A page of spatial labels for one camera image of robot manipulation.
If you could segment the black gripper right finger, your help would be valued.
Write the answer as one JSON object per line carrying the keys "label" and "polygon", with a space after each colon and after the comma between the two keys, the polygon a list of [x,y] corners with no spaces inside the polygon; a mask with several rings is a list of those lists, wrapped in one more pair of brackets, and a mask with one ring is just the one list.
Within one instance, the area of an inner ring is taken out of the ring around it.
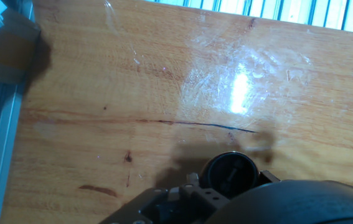
{"label": "black gripper right finger", "polygon": [[280,182],[281,180],[268,170],[262,170],[258,176],[258,186]]}

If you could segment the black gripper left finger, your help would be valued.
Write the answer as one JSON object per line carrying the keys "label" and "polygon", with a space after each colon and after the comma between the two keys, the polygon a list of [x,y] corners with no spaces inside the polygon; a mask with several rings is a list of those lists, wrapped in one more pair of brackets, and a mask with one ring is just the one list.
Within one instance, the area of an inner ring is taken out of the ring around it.
{"label": "black gripper left finger", "polygon": [[196,173],[187,182],[171,189],[147,189],[101,224],[205,223],[229,199],[214,189],[203,189]]}

